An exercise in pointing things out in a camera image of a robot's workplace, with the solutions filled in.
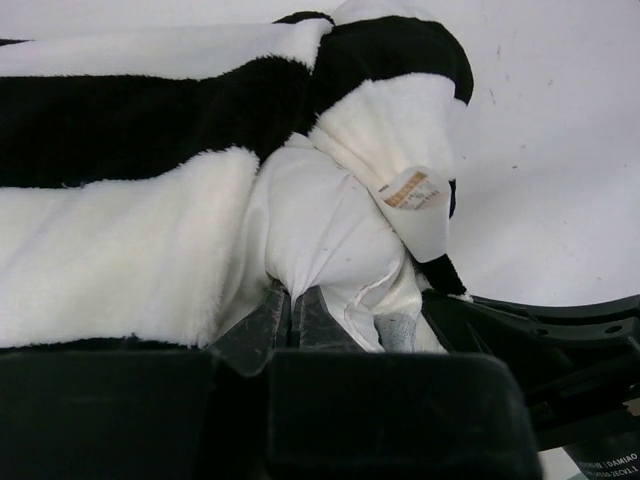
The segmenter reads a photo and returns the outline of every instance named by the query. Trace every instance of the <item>white label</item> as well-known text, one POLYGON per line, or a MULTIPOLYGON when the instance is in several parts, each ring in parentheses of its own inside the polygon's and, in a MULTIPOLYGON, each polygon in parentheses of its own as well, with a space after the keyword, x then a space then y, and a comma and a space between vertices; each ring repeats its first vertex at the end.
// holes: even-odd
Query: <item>white label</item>
POLYGON ((418 262, 447 252, 451 186, 446 179, 426 167, 411 167, 372 195, 418 262))

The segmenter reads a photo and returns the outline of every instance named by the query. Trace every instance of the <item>care label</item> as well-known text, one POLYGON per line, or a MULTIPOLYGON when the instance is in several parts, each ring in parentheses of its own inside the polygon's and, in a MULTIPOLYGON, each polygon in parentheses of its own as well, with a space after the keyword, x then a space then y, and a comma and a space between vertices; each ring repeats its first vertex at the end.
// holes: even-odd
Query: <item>care label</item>
POLYGON ((427 167, 411 167, 371 194, 418 262, 447 252, 451 186, 445 178, 427 167))

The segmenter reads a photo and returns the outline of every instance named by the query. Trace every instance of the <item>white surface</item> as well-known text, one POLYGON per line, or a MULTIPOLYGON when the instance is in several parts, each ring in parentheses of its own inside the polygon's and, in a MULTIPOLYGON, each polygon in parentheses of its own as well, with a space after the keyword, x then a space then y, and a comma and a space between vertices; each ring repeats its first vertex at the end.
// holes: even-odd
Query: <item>white surface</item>
MULTIPOLYGON (((273 20, 340 0, 0 0, 0 36, 273 20)), ((472 293, 549 305, 640 292, 640 3, 433 0, 476 93, 454 148, 451 254, 472 293)), ((545 455, 548 479, 577 472, 545 455)))

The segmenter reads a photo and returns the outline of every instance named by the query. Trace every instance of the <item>fabric tag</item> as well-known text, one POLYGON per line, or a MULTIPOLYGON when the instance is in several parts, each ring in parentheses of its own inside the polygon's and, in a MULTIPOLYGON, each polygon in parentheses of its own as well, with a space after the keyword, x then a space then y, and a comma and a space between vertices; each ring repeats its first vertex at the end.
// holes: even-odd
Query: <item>fabric tag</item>
POLYGON ((427 167, 411 167, 371 193, 418 262, 429 262, 447 252, 451 186, 445 178, 427 167))

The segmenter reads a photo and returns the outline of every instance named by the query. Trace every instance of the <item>black and white striped fabric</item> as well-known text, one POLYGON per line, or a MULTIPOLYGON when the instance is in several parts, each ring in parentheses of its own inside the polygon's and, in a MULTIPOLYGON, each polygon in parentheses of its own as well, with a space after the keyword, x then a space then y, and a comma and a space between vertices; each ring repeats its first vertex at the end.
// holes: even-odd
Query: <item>black and white striped fabric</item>
MULTIPOLYGON (((447 132, 473 82, 425 15, 348 0, 265 25, 0 41, 0 348, 211 342, 253 281, 229 269, 255 177, 292 135, 367 188, 412 165, 453 185, 447 132)), ((461 293, 437 262, 431 284, 461 293)))

